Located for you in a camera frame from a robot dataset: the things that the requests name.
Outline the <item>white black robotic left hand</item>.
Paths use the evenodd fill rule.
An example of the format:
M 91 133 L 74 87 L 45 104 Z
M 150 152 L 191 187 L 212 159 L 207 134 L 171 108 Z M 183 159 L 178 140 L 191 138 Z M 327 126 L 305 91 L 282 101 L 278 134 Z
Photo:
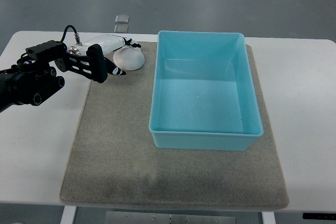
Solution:
M 78 45 L 77 48 L 79 50 L 79 53 L 81 55 L 84 55 L 86 51 L 88 50 L 89 46 L 92 46 L 94 44 L 98 44 L 102 48 L 102 53 L 104 56 L 112 52 L 115 53 L 116 50 L 121 49 L 124 46 L 141 49 L 141 45 L 135 40 L 133 40 L 132 38 L 121 37 L 121 36 L 112 35 L 112 34 L 104 34 L 104 35 L 99 35 L 86 42 L 82 42 L 81 45 Z M 119 67 L 117 67 L 113 61 L 112 61 L 112 64 L 108 62 L 107 65 L 109 65 L 107 67 L 107 70 L 112 75 L 124 75 L 125 74 L 125 70 L 122 70 Z

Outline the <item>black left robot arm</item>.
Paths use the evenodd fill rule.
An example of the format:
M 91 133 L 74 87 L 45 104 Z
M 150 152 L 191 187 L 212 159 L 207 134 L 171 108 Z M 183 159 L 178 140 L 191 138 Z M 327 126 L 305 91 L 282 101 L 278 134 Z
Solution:
M 1 70 L 1 111 L 12 105 L 41 105 L 65 85 L 57 70 L 103 83 L 112 67 L 98 44 L 89 46 L 83 56 L 70 53 L 63 39 L 27 48 L 16 64 Z

